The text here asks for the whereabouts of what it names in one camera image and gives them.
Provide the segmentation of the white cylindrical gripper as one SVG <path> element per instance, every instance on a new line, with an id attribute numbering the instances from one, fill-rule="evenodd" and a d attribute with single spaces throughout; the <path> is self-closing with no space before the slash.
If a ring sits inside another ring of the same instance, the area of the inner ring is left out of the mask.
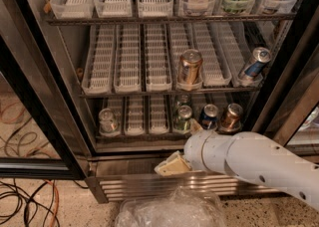
<path id="1" fill-rule="evenodd" d="M 231 135 L 222 135 L 202 130 L 192 118 L 190 133 L 193 134 L 184 145 L 183 155 L 176 151 L 155 167 L 161 176 L 171 176 L 193 171 L 227 173 L 226 156 L 231 145 Z"/>

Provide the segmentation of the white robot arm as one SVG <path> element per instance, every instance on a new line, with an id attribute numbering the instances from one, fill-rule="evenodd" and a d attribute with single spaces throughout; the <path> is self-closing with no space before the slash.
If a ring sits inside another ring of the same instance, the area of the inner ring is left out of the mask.
<path id="1" fill-rule="evenodd" d="M 155 167 L 161 176 L 191 171 L 217 172 L 273 188 L 319 210 L 319 165 L 256 132 L 229 135 L 200 128 L 182 152 L 174 152 Z"/>

